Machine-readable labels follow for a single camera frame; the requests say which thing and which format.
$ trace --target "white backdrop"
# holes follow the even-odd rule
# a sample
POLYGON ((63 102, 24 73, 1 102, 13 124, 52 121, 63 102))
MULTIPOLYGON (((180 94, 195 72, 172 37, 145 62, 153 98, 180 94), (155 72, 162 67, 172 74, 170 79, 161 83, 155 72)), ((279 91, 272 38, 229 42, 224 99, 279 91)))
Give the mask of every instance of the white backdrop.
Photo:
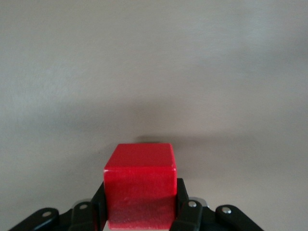
POLYGON ((118 143, 190 196, 308 227, 308 1, 1 1, 0 229, 91 198, 118 143))

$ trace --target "red wooden block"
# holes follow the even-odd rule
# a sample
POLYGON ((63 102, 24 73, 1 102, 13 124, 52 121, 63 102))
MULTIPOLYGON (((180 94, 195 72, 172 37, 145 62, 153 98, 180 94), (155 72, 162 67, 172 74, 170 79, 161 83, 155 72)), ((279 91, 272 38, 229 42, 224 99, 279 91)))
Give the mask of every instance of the red wooden block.
POLYGON ((177 171, 169 143, 119 144, 104 169, 111 229, 169 229, 177 171))

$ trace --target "cube top face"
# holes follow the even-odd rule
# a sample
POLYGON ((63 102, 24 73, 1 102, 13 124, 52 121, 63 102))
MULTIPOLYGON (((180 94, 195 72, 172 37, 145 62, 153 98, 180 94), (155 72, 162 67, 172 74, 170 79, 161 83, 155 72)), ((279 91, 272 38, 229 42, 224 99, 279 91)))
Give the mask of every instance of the cube top face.
POLYGON ((119 144, 104 168, 104 186, 110 229, 169 229, 177 194, 171 144, 119 144))
POLYGON ((170 143, 124 143, 119 144, 106 170, 119 167, 167 167, 176 168, 170 143))

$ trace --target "metal screw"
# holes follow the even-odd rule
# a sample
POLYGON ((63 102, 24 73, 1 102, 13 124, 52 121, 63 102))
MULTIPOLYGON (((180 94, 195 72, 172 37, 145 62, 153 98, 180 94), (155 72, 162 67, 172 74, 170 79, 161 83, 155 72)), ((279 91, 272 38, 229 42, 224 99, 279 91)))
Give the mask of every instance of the metal screw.
POLYGON ((51 215, 51 211, 48 211, 48 212, 43 213, 42 217, 45 218, 45 217, 48 217, 50 215, 51 215))
POLYGON ((88 207, 88 205, 83 204, 83 205, 81 205, 79 208, 80 208, 80 209, 85 209, 85 208, 87 208, 87 207, 88 207))
POLYGON ((222 209, 221 209, 225 214, 230 214, 232 211, 231 211, 231 209, 229 209, 228 207, 223 207, 222 209))
POLYGON ((205 199, 202 199, 202 198, 199 198, 199 197, 190 196, 189 200, 190 201, 197 201, 197 202, 199 202, 202 205, 202 207, 208 207, 208 204, 205 201, 205 199))
POLYGON ((188 202, 189 207, 197 207, 197 203, 195 201, 188 202))

